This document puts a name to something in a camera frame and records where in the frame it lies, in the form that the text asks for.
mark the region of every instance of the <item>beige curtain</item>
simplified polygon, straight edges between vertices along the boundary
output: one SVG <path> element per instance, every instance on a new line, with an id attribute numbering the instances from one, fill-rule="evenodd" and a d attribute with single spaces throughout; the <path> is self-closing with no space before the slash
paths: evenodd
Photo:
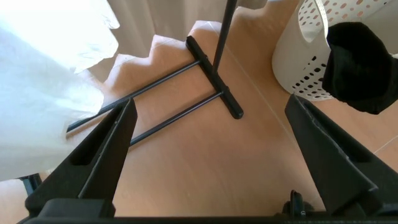
<path id="1" fill-rule="evenodd" d="M 261 8 L 267 0 L 238 0 L 238 6 Z M 227 0 L 108 0 L 120 28 L 112 30 L 119 54 L 148 57 L 155 34 L 184 41 L 195 21 L 223 20 Z M 114 58 L 89 71 L 100 81 L 108 77 Z"/>

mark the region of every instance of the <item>black cloth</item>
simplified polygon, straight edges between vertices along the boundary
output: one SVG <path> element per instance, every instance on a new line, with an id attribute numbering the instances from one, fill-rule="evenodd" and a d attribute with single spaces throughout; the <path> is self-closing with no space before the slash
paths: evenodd
<path id="1" fill-rule="evenodd" d="M 360 22 L 331 26 L 322 88 L 353 108 L 379 114 L 398 99 L 398 60 Z"/>

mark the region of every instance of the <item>tile floor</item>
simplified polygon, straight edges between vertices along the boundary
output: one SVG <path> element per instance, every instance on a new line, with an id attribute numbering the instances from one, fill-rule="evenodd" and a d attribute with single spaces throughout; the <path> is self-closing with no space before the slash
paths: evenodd
<path id="1" fill-rule="evenodd" d="M 244 117 L 233 119 L 217 99 L 131 147 L 114 198 L 116 215 L 273 215 L 292 189 L 322 209 L 284 116 L 289 95 L 271 68 L 272 51 L 296 3 L 269 1 L 263 9 L 236 11 L 219 73 Z M 191 33 L 210 61 L 219 28 L 217 23 L 198 22 Z M 106 102 L 193 60 L 183 42 L 155 36 L 152 46 L 148 58 L 120 55 L 108 79 L 96 82 Z M 213 91 L 197 67 L 138 96 L 134 135 Z M 336 100 L 315 105 L 398 170 L 398 126 L 393 117 L 397 104 L 378 116 Z M 70 141 L 81 141 L 92 128 L 72 133 Z M 25 197 L 19 180 L 0 182 L 3 223 L 27 215 Z"/>

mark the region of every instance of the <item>laundry basket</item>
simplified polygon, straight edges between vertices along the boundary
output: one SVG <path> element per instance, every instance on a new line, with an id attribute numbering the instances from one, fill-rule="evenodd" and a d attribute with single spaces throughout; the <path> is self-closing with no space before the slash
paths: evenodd
<path id="1" fill-rule="evenodd" d="M 398 0 L 300 1 L 272 56 L 276 79 L 289 93 L 308 100 L 332 98 L 322 88 L 330 53 L 328 27 L 339 22 L 363 22 L 390 53 L 396 54 L 397 11 Z"/>

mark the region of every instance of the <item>white fabric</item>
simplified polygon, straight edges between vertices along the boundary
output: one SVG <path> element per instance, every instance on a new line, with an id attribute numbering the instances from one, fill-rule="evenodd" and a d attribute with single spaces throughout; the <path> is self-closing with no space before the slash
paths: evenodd
<path id="1" fill-rule="evenodd" d="M 75 147 L 68 124 L 101 108 L 102 92 L 73 74 L 118 47 L 116 18 L 106 1 L 95 3 L 1 3 L 0 180 L 57 166 Z"/>

